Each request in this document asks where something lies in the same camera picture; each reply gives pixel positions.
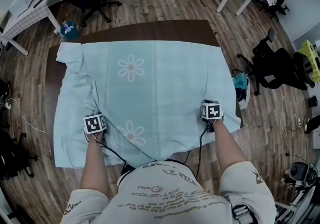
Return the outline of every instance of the white flower print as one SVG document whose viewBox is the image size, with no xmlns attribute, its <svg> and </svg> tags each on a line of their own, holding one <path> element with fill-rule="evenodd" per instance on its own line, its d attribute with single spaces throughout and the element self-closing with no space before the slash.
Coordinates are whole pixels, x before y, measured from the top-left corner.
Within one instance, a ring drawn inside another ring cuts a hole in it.
<svg viewBox="0 0 320 224">
<path fill-rule="evenodd" d="M 134 61 L 135 56 L 133 54 L 128 55 L 128 61 L 119 60 L 118 64 L 123 67 L 118 71 L 118 75 L 120 77 L 127 75 L 128 81 L 133 82 L 135 80 L 135 75 L 144 75 L 145 71 L 138 67 L 144 63 L 142 58 L 137 59 Z"/>
<path fill-rule="evenodd" d="M 126 137 L 131 143 L 135 143 L 138 145 L 145 145 L 146 144 L 146 140 L 142 137 L 140 137 L 140 135 L 142 135 L 145 131 L 145 129 L 141 126 L 139 126 L 138 128 L 136 128 L 134 130 L 134 126 L 133 123 L 131 121 L 127 121 L 125 126 L 125 129 L 123 129 L 122 127 L 117 127 L 116 129 L 124 136 Z"/>
</svg>

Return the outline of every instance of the electrical cord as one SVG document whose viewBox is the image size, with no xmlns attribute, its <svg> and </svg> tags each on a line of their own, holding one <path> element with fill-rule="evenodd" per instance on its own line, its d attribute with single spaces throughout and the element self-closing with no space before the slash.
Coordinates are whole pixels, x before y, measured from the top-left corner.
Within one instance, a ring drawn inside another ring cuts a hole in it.
<svg viewBox="0 0 320 224">
<path fill-rule="evenodd" d="M 26 119 L 26 118 L 24 117 L 24 115 L 22 114 L 22 111 L 21 111 L 21 109 L 20 109 L 20 107 L 19 107 L 18 102 L 16 101 L 16 99 L 14 99 L 14 98 L 9 98 L 9 99 L 7 99 L 5 102 L 7 103 L 7 102 L 8 102 L 9 100 L 11 100 L 11 99 L 15 101 L 16 106 L 18 107 L 21 116 L 23 117 L 23 119 L 25 120 L 25 122 L 26 122 L 27 124 L 29 124 L 29 125 L 30 125 L 33 129 L 35 129 L 35 130 L 41 131 L 41 132 L 43 132 L 43 133 L 48 133 L 47 131 L 43 131 L 43 130 L 40 130 L 40 129 L 35 128 L 32 124 L 30 124 L 30 123 L 27 121 L 27 119 Z"/>
<path fill-rule="evenodd" d="M 287 147 L 286 147 L 286 145 L 285 145 L 285 144 L 286 144 L 286 141 L 285 141 L 285 139 L 284 139 L 284 137 L 285 137 L 285 136 L 284 136 L 284 135 L 285 135 L 285 134 L 284 134 L 285 131 L 286 131 L 286 129 L 285 129 L 285 130 L 283 131 L 283 133 L 282 133 L 283 144 L 284 144 L 284 146 L 285 146 L 284 148 L 285 148 L 285 150 L 286 150 L 285 155 L 286 155 L 286 156 L 295 156 L 295 157 L 297 157 L 297 158 L 302 159 L 303 161 L 305 161 L 307 164 L 310 165 L 310 163 L 309 163 L 308 161 L 306 161 L 304 158 L 302 158 L 302 157 L 300 157 L 300 156 L 297 156 L 297 155 L 295 155 L 295 154 L 289 154 L 289 153 L 288 153 L 288 151 L 287 151 L 288 149 L 287 149 Z"/>
<path fill-rule="evenodd" d="M 300 187 L 301 185 L 296 185 L 296 184 L 289 184 L 289 185 L 286 185 L 285 186 L 285 190 L 292 190 L 292 189 L 294 189 L 294 188 L 296 188 L 296 187 Z"/>
<path fill-rule="evenodd" d="M 259 19 L 258 19 L 258 16 L 257 16 L 257 11 L 255 9 L 255 6 L 254 4 L 251 2 L 253 8 L 254 8 L 254 13 L 255 13 L 255 18 L 256 20 L 258 21 L 259 25 L 262 27 L 262 29 L 264 30 L 264 32 L 267 34 L 267 31 L 265 30 L 265 28 L 263 27 L 263 25 L 260 23 Z"/>
<path fill-rule="evenodd" d="M 203 131 L 203 133 L 201 134 L 200 136 L 200 150 L 199 150 L 199 164 L 198 164 L 198 170 L 196 171 L 196 178 L 195 179 L 198 179 L 198 174 L 199 174 L 199 169 L 200 169 L 200 163 L 201 163 L 201 148 L 202 148 L 202 137 L 203 135 L 205 134 L 205 132 L 208 130 L 208 127 L 206 127 Z"/>
<path fill-rule="evenodd" d="M 85 135 L 85 137 L 86 137 L 86 140 L 89 142 L 89 139 L 88 139 L 88 137 L 87 137 L 87 134 L 85 133 L 84 134 Z M 92 136 L 94 137 L 94 140 L 96 141 L 96 143 L 98 143 L 100 146 L 102 146 L 102 147 L 104 147 L 104 148 L 106 148 L 107 150 L 109 150 L 109 151 L 111 151 L 112 153 L 114 153 L 119 159 L 121 159 L 125 164 L 124 165 L 126 165 L 126 160 L 124 160 L 120 155 L 118 155 L 118 153 L 117 152 L 115 152 L 113 149 L 111 149 L 110 147 L 108 147 L 108 146 L 106 146 L 106 145 L 104 145 L 103 143 L 101 143 L 100 141 L 98 141 L 97 140 L 97 138 L 92 134 Z"/>
<path fill-rule="evenodd" d="M 186 160 L 183 162 L 184 164 L 185 164 L 185 163 L 186 163 L 186 161 L 188 160 L 188 157 L 189 157 L 190 151 L 191 151 L 191 150 L 189 150 L 188 154 L 186 155 Z"/>
<path fill-rule="evenodd" d="M 225 61 L 227 62 L 227 64 L 229 65 L 229 69 L 231 69 L 230 63 L 229 63 L 228 60 L 225 58 L 225 52 L 224 52 L 224 49 L 223 49 L 223 47 L 222 47 L 221 39 L 220 39 L 219 37 L 217 37 L 217 34 L 218 34 L 218 33 L 217 33 L 216 31 L 214 31 L 214 34 L 215 34 L 215 37 L 219 40 L 218 44 L 219 44 L 219 46 L 220 46 L 220 48 L 221 48 L 221 51 L 222 51 L 223 56 L 224 56 L 224 59 L 225 59 Z"/>
<path fill-rule="evenodd" d="M 298 118 L 298 121 L 299 121 L 299 126 L 301 126 L 301 121 L 300 121 L 300 118 L 297 116 L 297 115 L 293 115 L 291 118 L 290 118 L 290 120 L 289 120 L 289 122 L 287 123 L 287 125 L 285 126 L 285 127 L 282 127 L 281 126 L 281 118 L 282 118 L 282 113 L 283 113 L 283 107 L 284 107 L 284 95 L 283 95 L 283 93 L 282 93 L 282 89 L 281 89 L 281 87 L 279 87 L 279 90 L 280 90 L 280 93 L 281 93 L 281 100 L 282 100 L 282 106 L 281 106 L 281 113 L 280 113 L 280 119 L 279 119 L 279 125 L 280 125 L 280 128 L 281 129 L 287 129 L 288 128 L 288 125 L 289 125 L 289 123 L 292 121 L 292 119 L 294 118 L 294 117 L 296 117 L 296 118 Z"/>
</svg>

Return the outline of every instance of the white cable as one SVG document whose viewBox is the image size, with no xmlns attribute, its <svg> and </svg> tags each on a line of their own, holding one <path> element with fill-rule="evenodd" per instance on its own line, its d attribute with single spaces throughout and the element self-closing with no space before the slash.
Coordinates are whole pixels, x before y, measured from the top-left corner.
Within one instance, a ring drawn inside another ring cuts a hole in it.
<svg viewBox="0 0 320 224">
<path fill-rule="evenodd" d="M 293 115 L 291 118 L 290 118 L 290 120 L 289 120 L 289 122 L 287 123 L 287 125 L 285 126 L 285 127 L 282 127 L 281 126 L 281 118 L 282 118 L 282 112 L 283 112 L 283 107 L 284 107 L 284 95 L 283 95 L 283 93 L 282 93 L 282 89 L 281 89 L 281 87 L 279 87 L 279 90 L 280 90 L 280 93 L 281 93 L 281 99 L 282 99 L 282 107 L 281 107 L 281 114 L 280 114 L 280 120 L 279 120 L 279 125 L 280 125 L 280 128 L 281 129 L 287 129 L 287 127 L 288 127 L 288 125 L 289 125 L 289 123 L 292 121 L 292 119 L 294 118 L 294 117 L 296 117 L 296 118 L 298 118 L 298 121 L 300 122 L 300 118 L 297 116 L 297 115 Z"/>
<path fill-rule="evenodd" d="M 267 34 L 267 31 L 265 30 L 265 28 L 263 27 L 263 25 L 260 23 L 258 16 L 257 16 L 257 11 L 255 10 L 255 6 L 253 5 L 253 3 L 251 2 L 253 8 L 254 8 L 254 13 L 255 13 L 255 18 L 258 21 L 259 25 L 261 25 L 262 29 L 264 30 L 264 32 Z"/>
<path fill-rule="evenodd" d="M 27 120 L 25 119 L 25 117 L 22 115 L 21 109 L 20 109 L 20 107 L 19 107 L 18 102 L 16 101 L 16 99 L 14 99 L 14 98 L 9 98 L 9 99 L 7 99 L 5 102 L 7 102 L 7 101 L 9 101 L 9 100 L 11 100 L 11 99 L 12 99 L 12 100 L 15 100 L 16 106 L 18 106 L 19 111 L 20 111 L 20 114 L 21 114 L 21 116 L 23 117 L 23 119 L 25 120 L 25 122 L 26 122 L 27 124 L 29 124 L 29 125 L 30 125 L 33 129 L 35 129 L 35 130 L 41 131 L 41 132 L 43 132 L 43 133 L 48 133 L 47 131 L 43 131 L 43 130 L 37 129 L 37 128 L 33 127 L 32 124 L 28 123 L 28 121 L 27 121 Z"/>
</svg>

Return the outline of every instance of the power strip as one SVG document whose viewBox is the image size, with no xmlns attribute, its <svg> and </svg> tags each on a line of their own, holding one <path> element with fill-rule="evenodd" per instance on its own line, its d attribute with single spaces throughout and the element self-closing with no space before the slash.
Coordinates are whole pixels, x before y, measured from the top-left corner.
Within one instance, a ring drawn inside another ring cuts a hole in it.
<svg viewBox="0 0 320 224">
<path fill-rule="evenodd" d="M 10 109 L 11 109 L 11 104 L 10 104 L 9 102 L 6 102 L 6 103 L 5 103 L 5 107 L 10 110 Z"/>
</svg>

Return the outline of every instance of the checkered tablecloth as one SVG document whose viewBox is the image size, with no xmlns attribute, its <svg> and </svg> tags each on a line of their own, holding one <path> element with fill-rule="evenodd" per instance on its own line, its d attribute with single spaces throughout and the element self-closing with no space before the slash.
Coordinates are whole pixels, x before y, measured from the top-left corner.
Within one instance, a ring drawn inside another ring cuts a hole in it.
<svg viewBox="0 0 320 224">
<path fill-rule="evenodd" d="M 50 10 L 45 3 L 40 3 L 35 9 L 30 6 L 17 18 L 11 17 L 0 36 L 0 41 L 6 45 L 9 40 L 21 33 L 24 29 L 49 16 Z"/>
</svg>

